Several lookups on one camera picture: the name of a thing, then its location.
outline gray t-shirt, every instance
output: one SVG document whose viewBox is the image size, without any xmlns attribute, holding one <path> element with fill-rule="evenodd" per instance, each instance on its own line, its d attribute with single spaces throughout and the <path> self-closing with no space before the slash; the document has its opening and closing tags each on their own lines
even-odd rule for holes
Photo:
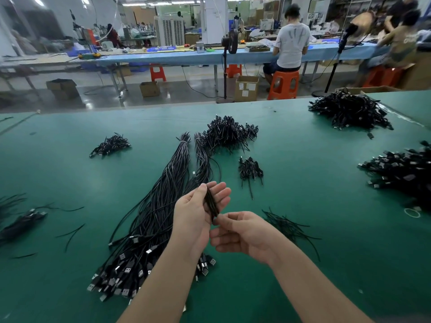
<svg viewBox="0 0 431 323">
<path fill-rule="evenodd" d="M 275 46 L 280 49 L 277 64 L 282 68 L 301 66 L 302 50 L 310 43 L 310 28 L 303 24 L 288 24 L 280 29 Z"/>
</svg>

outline box label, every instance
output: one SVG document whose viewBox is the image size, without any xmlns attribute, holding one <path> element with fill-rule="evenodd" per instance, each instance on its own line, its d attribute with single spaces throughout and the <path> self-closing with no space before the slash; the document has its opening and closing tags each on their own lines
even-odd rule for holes
<svg viewBox="0 0 431 323">
<path fill-rule="evenodd" d="M 256 90 L 256 84 L 250 84 L 250 83 L 247 83 L 247 89 L 248 90 Z"/>
</svg>

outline shiny floor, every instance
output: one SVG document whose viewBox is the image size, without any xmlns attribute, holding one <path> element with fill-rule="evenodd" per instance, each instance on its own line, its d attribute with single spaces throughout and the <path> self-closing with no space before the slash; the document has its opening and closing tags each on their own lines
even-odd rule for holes
<svg viewBox="0 0 431 323">
<path fill-rule="evenodd" d="M 315 90 L 325 89 L 331 67 L 319 65 L 312 86 L 308 83 L 312 77 L 314 65 L 310 64 L 306 75 L 299 86 L 298 97 L 307 97 Z M 112 86 L 110 75 L 95 72 L 80 72 L 73 74 L 55 73 L 31 76 L 30 79 L 37 89 L 38 95 L 32 91 L 24 78 L 14 78 L 9 82 L 16 91 L 8 93 L 8 101 L 0 101 L 0 113 L 18 113 L 41 110 L 42 113 L 59 113 L 68 111 L 95 111 L 103 109 L 125 109 L 135 107 L 154 107 L 179 104 L 215 103 L 217 97 L 223 96 L 223 71 L 218 66 L 218 94 L 215 92 L 214 69 L 210 67 L 170 67 L 165 68 L 167 82 L 159 82 L 160 95 L 143 98 L 139 84 L 150 81 L 150 72 L 133 73 L 126 77 L 128 91 L 123 92 L 121 101 Z M 334 76 L 330 91 L 345 87 L 352 82 L 357 72 L 357 66 L 340 65 Z M 260 76 L 258 100 L 268 96 L 266 88 L 269 84 L 262 77 L 262 67 L 247 65 L 243 67 L 243 75 Z M 46 81 L 67 78 L 73 79 L 80 93 L 79 98 L 58 101 L 52 92 L 46 89 Z M 233 97 L 236 78 L 227 79 L 227 96 Z M 0 91 L 9 88 L 0 81 Z"/>
</svg>

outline orange plastic stool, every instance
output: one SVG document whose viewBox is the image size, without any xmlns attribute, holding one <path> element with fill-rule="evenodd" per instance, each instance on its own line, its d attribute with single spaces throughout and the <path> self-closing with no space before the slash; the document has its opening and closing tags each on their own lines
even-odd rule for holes
<svg viewBox="0 0 431 323">
<path fill-rule="evenodd" d="M 395 87 L 400 81 L 403 71 L 403 68 L 385 68 L 384 66 L 377 66 L 371 70 L 367 81 L 365 81 L 362 87 Z"/>
<path fill-rule="evenodd" d="M 228 74 L 228 78 L 232 78 L 235 74 L 240 74 L 240 76 L 242 76 L 242 64 L 240 64 L 240 66 L 238 66 L 237 64 L 229 64 L 226 71 Z"/>
<path fill-rule="evenodd" d="M 280 78 L 280 83 L 274 87 L 277 78 Z M 295 87 L 292 89 L 290 86 L 292 81 L 295 80 Z M 273 99 L 290 99 L 296 98 L 299 86 L 299 70 L 293 72 L 276 71 L 272 76 L 271 89 L 269 90 L 268 100 Z"/>
<path fill-rule="evenodd" d="M 154 71 L 153 67 L 150 67 L 151 72 L 151 81 L 155 81 L 156 79 L 163 79 L 163 81 L 166 81 L 165 72 L 163 71 L 163 67 L 159 67 L 160 71 Z"/>
</svg>

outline blue table surface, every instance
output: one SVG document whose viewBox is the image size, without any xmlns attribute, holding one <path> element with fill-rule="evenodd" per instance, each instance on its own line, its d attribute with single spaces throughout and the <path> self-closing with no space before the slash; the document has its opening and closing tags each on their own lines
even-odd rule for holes
<svg viewBox="0 0 431 323">
<path fill-rule="evenodd" d="M 364 43 L 361 46 L 346 48 L 341 54 L 341 60 L 369 59 L 374 53 L 376 45 Z M 337 56 L 338 44 L 313 44 L 308 53 L 302 57 L 302 61 L 331 60 Z M 165 65 L 198 65 L 198 64 L 222 64 L 223 50 L 213 52 L 197 53 L 187 52 L 165 52 L 165 53 L 144 53 L 144 54 L 121 54 L 110 55 L 106 58 L 95 60 L 97 64 L 108 65 L 116 62 L 144 62 Z M 268 52 L 247 52 L 239 49 L 236 54 L 227 56 L 228 64 L 243 63 L 266 63 L 276 59 L 271 51 Z"/>
</svg>

